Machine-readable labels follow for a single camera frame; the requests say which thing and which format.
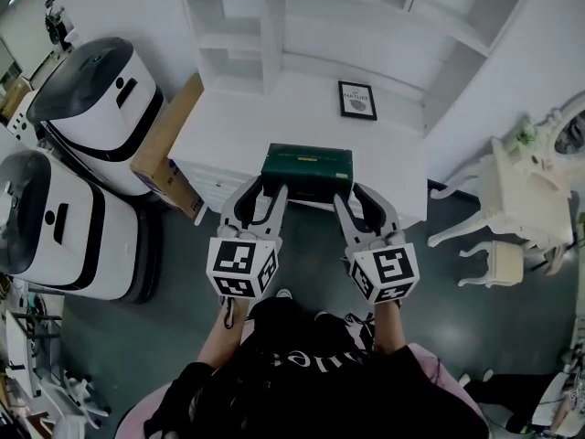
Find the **mirror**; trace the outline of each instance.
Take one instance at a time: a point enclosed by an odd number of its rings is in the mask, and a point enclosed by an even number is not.
[[[555,151],[561,155],[573,155],[585,145],[585,111],[569,120],[558,134]]]

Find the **person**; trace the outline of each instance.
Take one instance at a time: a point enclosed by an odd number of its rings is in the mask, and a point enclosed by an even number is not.
[[[223,306],[197,361],[144,422],[146,438],[489,436],[457,381],[451,378],[452,391],[445,387],[448,374],[438,371],[436,358],[436,376],[425,373],[406,343],[396,303],[375,306],[373,347],[358,349],[343,319],[309,317],[286,290],[251,309],[254,330],[240,344],[249,301],[232,301],[233,326],[226,327]]]
[[[510,433],[526,434],[534,429],[573,437],[585,424],[583,395],[576,389],[579,376],[574,380],[567,372],[494,375],[489,369],[482,380],[463,374],[459,383],[476,402],[506,407],[512,416],[501,427]]]

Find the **black picture frame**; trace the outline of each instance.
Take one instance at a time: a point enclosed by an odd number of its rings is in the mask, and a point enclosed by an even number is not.
[[[369,103],[371,107],[371,114],[364,114],[358,112],[349,112],[346,109],[346,100],[344,99],[344,86],[356,86],[361,89],[366,89],[369,94]],[[374,102],[374,93],[372,92],[372,87],[367,84],[359,84],[359,83],[350,83],[349,81],[339,81],[339,107],[341,109],[342,117],[352,117],[354,119],[363,119],[367,121],[376,121],[378,119],[378,115],[376,114],[376,104]]]

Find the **white wall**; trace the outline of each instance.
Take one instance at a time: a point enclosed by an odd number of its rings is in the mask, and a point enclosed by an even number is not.
[[[527,0],[478,76],[426,139],[429,178],[454,169],[529,113],[585,90],[585,0]]]
[[[333,60],[410,86],[420,102],[456,41],[409,15],[346,0],[286,0],[284,51]]]
[[[82,41],[119,36],[132,41],[167,98],[197,71],[181,0],[59,0]]]
[[[12,55],[8,52],[8,49],[0,40],[0,77],[2,77],[14,63]]]
[[[16,0],[0,17],[0,36],[26,77],[53,50],[45,29],[46,1]]]

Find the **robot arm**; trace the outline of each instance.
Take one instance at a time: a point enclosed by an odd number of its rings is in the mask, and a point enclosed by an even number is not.
[[[266,217],[253,221],[261,190],[261,177],[254,177],[223,206],[218,236],[211,239],[207,256],[207,277],[219,295],[261,297],[276,274],[288,188],[282,185]],[[354,216],[345,198],[334,198],[347,242],[349,276],[370,304],[406,297],[420,278],[419,267],[396,210],[369,187],[355,184],[354,194],[362,204],[363,219]]]
[[[288,188],[281,186],[266,217],[253,221],[260,176],[242,184],[224,203],[217,238],[211,238],[207,277],[226,297],[261,297],[278,269],[279,236]]]

